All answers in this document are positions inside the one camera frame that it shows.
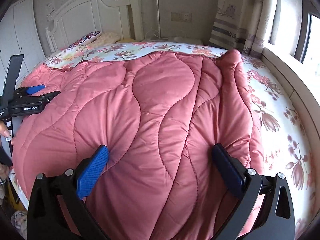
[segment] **electrical socket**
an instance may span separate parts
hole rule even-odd
[[[171,13],[171,21],[174,22],[191,22],[191,13]]]

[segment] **silver bolt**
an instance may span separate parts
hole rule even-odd
[[[254,176],[257,172],[254,169],[247,169],[247,173]]]
[[[39,173],[37,176],[36,176],[37,179],[42,179],[43,178],[43,173]]]
[[[66,174],[67,176],[71,176],[73,174],[73,169],[66,170],[64,174]]]
[[[279,178],[281,178],[281,179],[284,179],[284,178],[285,178],[285,175],[284,175],[282,172],[279,172],[279,173],[278,173],[278,176],[279,176]]]

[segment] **white floral bedding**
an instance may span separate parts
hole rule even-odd
[[[113,44],[91,50],[86,46],[76,46],[51,55],[42,63],[50,68],[68,70],[84,60],[131,60],[160,50],[209,57],[220,57],[225,53],[223,49],[199,45],[140,42]],[[312,219],[310,214],[313,213],[311,210],[315,200],[314,167],[308,138],[288,95],[269,69],[258,59],[248,56],[242,56],[242,59],[249,83],[252,109],[260,116],[264,175],[274,176],[278,172],[286,175],[293,200],[298,237]]]

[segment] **striped curtain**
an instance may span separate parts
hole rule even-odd
[[[277,0],[218,0],[209,45],[260,57],[269,41]]]

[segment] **white headboard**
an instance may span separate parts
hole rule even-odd
[[[129,7],[134,31],[130,30]],[[144,39],[140,0],[69,0],[53,16],[53,29],[46,28],[51,52],[69,47],[93,31],[116,32],[122,39]]]

